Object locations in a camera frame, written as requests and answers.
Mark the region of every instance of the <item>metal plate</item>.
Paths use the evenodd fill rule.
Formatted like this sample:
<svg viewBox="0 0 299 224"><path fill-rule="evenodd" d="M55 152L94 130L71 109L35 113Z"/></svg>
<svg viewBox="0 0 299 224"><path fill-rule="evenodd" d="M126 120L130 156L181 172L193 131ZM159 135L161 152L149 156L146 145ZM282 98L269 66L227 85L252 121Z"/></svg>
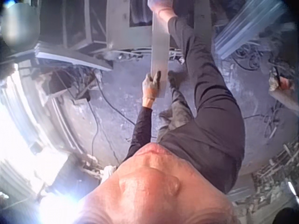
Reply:
<svg viewBox="0 0 299 224"><path fill-rule="evenodd" d="M167 24L164 24L157 15L153 15L152 54L151 54L151 76L154 77L161 71L160 94L164 97L167 85L167 72L169 61L170 35Z"/></svg>
<svg viewBox="0 0 299 224"><path fill-rule="evenodd" d="M151 46L152 28L130 27L130 1L109 0L107 3L107 48L136 49Z"/></svg>

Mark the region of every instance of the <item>gray glove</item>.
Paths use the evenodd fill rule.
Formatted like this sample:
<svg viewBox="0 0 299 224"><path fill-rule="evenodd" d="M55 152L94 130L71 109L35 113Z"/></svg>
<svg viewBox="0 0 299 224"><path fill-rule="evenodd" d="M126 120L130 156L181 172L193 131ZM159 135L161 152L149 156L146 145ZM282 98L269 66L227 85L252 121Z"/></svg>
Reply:
<svg viewBox="0 0 299 224"><path fill-rule="evenodd" d="M155 100L160 91L161 72L159 71L154 78L148 73L142 83L143 99Z"/></svg>
<svg viewBox="0 0 299 224"><path fill-rule="evenodd" d="M157 8L172 8L173 0L148 0L149 8L154 11Z"/></svg>

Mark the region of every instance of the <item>black long-sleeve shirt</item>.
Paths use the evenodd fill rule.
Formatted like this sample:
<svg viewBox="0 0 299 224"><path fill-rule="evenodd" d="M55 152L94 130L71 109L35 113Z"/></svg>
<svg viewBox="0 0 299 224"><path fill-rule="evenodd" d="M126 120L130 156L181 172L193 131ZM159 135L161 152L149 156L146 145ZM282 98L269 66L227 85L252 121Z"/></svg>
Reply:
<svg viewBox="0 0 299 224"><path fill-rule="evenodd" d="M168 29L183 51L188 75L194 83L197 116L169 131L159 144L190 162L211 184L228 193L244 158L245 128L241 111L211 53L193 29L178 17L169 20ZM150 142L151 113L151 109L141 109L126 159Z"/></svg>

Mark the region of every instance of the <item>metal sheet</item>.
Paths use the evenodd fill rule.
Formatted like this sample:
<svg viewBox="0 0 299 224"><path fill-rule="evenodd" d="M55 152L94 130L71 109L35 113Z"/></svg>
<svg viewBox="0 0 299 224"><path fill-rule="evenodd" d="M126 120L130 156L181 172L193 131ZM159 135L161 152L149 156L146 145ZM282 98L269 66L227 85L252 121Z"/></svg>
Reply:
<svg viewBox="0 0 299 224"><path fill-rule="evenodd" d="M256 192L251 175L239 176L234 188L228 193L232 202L244 199Z"/></svg>
<svg viewBox="0 0 299 224"><path fill-rule="evenodd" d="M153 15L153 33L152 33L152 54L151 54L151 76L154 77L158 71L161 71L160 94L158 97L164 97L167 85L167 72L169 61L170 35L167 26L157 15Z"/></svg>
<svg viewBox="0 0 299 224"><path fill-rule="evenodd" d="M124 50L150 47L152 27L130 27L130 1L109 0L107 3L107 48Z"/></svg>
<svg viewBox="0 0 299 224"><path fill-rule="evenodd" d="M250 0L215 39L215 52L225 59L286 12L281 0Z"/></svg>
<svg viewBox="0 0 299 224"><path fill-rule="evenodd" d="M35 55L38 58L59 60L63 62L69 62L72 64L84 65L104 71L112 70L112 66L108 64L105 60L96 59L73 50L59 49L57 47L41 42L38 43L35 47Z"/></svg>
<svg viewBox="0 0 299 224"><path fill-rule="evenodd" d="M210 0L196 0L194 9L194 30L197 36L211 50L212 17Z"/></svg>

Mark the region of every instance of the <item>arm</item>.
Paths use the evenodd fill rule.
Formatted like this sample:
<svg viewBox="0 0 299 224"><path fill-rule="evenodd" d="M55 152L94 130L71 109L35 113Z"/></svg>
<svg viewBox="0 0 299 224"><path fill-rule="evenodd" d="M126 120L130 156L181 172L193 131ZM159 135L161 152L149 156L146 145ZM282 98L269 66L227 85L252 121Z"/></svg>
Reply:
<svg viewBox="0 0 299 224"><path fill-rule="evenodd" d="M144 106L141 108L133 131L128 155L125 160L133 156L140 148L150 143L152 111L152 109Z"/></svg>
<svg viewBox="0 0 299 224"><path fill-rule="evenodd" d="M150 77L150 74L147 74L142 84L142 108L137 118L137 122L133 131L131 145L125 160L132 157L140 148L150 143L151 114L153 111L151 108L158 95L160 78L161 74L159 73L155 76L154 79Z"/></svg>

